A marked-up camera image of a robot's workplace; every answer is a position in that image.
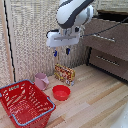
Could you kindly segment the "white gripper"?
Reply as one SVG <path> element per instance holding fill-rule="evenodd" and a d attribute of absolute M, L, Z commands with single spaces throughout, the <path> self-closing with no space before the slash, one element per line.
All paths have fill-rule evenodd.
<path fill-rule="evenodd" d="M 67 30 L 64 33 L 61 33 L 59 29 L 51 30 L 47 33 L 47 42 L 48 47 L 60 47 L 66 45 L 74 45 L 79 42 L 80 33 L 79 32 L 69 32 Z M 66 55 L 69 55 L 71 51 L 71 46 L 66 47 Z M 54 48 L 54 57 L 57 57 L 57 48 Z"/>

